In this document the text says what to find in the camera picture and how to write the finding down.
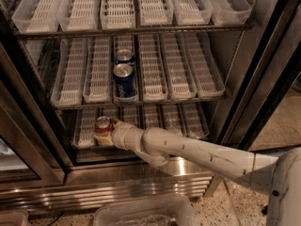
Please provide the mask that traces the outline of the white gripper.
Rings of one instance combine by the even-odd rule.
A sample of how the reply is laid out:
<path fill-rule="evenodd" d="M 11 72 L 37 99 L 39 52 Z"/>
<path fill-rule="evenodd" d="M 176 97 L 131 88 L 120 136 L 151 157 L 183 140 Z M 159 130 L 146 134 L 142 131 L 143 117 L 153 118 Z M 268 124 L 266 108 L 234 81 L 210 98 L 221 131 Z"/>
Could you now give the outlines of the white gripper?
<path fill-rule="evenodd" d="M 112 118 L 111 122 L 114 127 L 112 135 L 110 132 L 95 134 L 97 143 L 101 146 L 115 145 L 125 151 L 140 152 L 144 131 L 117 118 Z"/>

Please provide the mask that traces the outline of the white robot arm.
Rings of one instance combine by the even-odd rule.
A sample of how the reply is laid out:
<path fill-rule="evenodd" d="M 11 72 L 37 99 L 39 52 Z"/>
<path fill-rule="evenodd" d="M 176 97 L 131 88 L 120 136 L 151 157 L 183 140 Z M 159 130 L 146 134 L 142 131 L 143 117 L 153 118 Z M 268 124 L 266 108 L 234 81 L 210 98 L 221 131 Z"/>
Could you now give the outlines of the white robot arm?
<path fill-rule="evenodd" d="M 105 146 L 131 151 L 154 167 L 171 155 L 184 158 L 269 197 L 266 226 L 301 226 L 301 149 L 281 156 L 252 153 L 183 137 L 160 127 L 140 129 L 116 118 L 95 121 L 94 137 Z"/>

